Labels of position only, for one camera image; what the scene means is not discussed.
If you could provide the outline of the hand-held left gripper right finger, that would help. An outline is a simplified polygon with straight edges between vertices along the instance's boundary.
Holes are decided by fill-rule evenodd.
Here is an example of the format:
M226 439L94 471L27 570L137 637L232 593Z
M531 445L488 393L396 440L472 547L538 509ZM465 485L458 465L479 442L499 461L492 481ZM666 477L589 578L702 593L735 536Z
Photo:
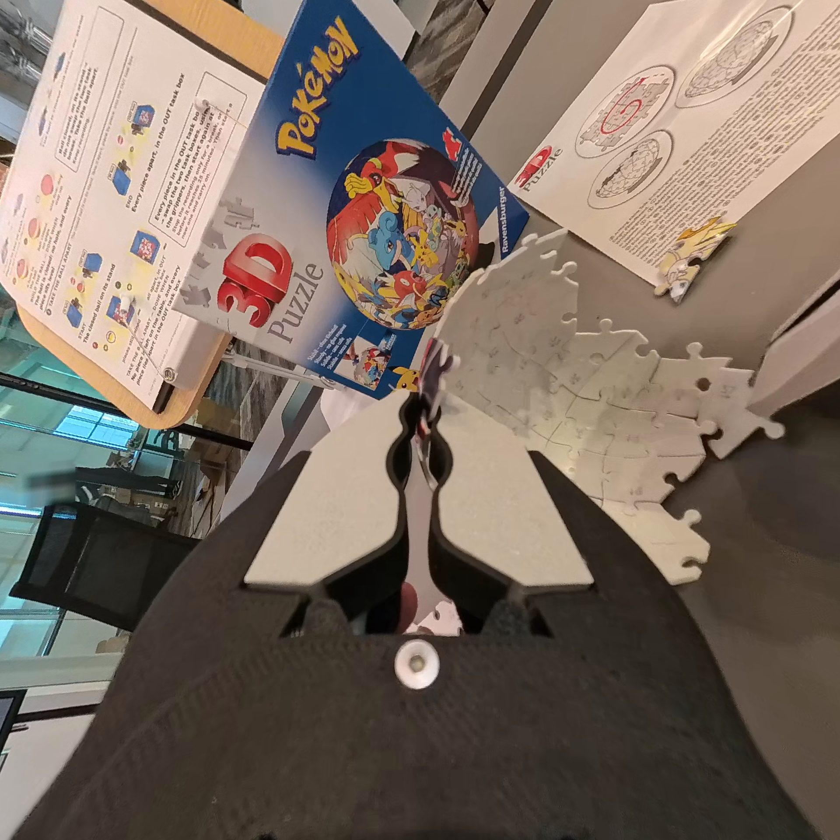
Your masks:
M480 634L505 604L529 624L549 599L595 592L533 452L509 428L475 408L442 408L432 481L432 580L460 634Z

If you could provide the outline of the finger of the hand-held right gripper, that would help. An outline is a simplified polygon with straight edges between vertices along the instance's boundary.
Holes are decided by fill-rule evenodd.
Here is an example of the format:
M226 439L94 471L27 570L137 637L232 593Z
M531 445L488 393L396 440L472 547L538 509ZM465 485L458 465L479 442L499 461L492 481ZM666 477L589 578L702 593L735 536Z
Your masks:
M755 376L751 409L764 417L839 379L839 284L827 282L775 332Z

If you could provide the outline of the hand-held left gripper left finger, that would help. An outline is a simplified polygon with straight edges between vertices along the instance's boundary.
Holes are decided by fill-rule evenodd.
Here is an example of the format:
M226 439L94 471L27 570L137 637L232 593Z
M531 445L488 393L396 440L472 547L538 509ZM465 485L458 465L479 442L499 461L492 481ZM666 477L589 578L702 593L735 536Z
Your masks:
M418 394L393 392L291 460L290 489L244 585L304 602L329 599L350 620L398 606L417 420Z

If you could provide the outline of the partly built puzzle ball shell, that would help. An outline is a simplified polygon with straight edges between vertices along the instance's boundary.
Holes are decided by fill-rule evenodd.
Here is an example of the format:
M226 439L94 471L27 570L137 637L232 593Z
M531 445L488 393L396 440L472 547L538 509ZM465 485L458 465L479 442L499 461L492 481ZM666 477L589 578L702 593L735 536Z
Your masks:
M666 580L700 578L710 546L663 501L709 453L724 459L755 431L782 423L749 408L755 373L700 343L680 358L635 329L601 320L580 332L576 264L562 262L568 231L531 234L509 257L477 270L444 307L434 337L460 358L446 377L461 398L547 456L646 552Z

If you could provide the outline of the yellow cream joined puzzle pieces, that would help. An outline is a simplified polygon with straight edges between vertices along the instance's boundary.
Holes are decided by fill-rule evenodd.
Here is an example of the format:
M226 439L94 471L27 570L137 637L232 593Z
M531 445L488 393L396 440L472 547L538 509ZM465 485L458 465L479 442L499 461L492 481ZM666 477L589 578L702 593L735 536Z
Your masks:
M712 217L697 228L687 228L674 240L658 263L654 295L680 303L697 277L702 264L723 244L738 225L723 216Z

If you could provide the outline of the puzzle instruction leaflet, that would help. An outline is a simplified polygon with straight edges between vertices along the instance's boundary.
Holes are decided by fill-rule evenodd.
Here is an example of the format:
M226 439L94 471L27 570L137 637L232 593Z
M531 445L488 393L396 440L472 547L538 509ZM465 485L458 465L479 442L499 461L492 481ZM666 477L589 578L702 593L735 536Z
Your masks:
M651 4L509 183L654 288L838 135L839 2Z

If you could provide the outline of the blue puzzle box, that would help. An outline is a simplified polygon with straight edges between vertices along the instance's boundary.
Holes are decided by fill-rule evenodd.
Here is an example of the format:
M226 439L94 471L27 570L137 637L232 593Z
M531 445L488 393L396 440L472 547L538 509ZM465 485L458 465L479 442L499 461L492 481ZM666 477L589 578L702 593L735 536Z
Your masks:
M304 2L175 309L376 399L529 212L353 2Z

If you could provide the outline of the task instruction sheet on clipboard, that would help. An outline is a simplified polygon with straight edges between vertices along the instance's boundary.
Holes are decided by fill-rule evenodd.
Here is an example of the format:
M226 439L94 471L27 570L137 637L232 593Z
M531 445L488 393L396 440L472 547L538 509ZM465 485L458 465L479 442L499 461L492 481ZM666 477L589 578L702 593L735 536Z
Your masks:
M129 5L146 17L157 20L186 42L262 83L267 82L284 45L282 36L225 2L151 1L129 2ZM120 413L152 429L179 426L193 413L230 339L226 332L215 333L206 349L197 356L194 383L185 389L176 388L164 408L157 413L131 394L120 380L36 317L31 306L18 303L17 310L32 339L78 375L103 401L110 403L111 413Z

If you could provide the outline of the black office chair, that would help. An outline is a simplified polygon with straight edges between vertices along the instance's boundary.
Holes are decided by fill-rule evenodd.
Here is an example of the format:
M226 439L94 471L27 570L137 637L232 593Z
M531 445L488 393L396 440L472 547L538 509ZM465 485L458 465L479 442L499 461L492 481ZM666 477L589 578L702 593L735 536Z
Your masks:
M133 633L199 543L77 501L47 506L10 595Z

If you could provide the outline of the dark computer monitor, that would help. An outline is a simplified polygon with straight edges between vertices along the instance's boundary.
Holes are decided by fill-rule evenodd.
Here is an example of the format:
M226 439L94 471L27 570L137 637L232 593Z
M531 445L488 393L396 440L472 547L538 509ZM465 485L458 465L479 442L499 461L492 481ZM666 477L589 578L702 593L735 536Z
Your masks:
M20 708L26 698L26 688L1 689L1 768L6 761L6 745L16 722Z

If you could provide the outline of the printed task instruction sheet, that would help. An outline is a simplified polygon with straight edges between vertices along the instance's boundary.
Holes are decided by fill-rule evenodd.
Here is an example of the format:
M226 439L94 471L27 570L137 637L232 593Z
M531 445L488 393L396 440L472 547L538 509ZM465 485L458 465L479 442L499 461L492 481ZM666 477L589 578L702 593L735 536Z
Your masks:
M64 2L2 194L2 286L154 413L218 331L175 309L265 83L132 2Z

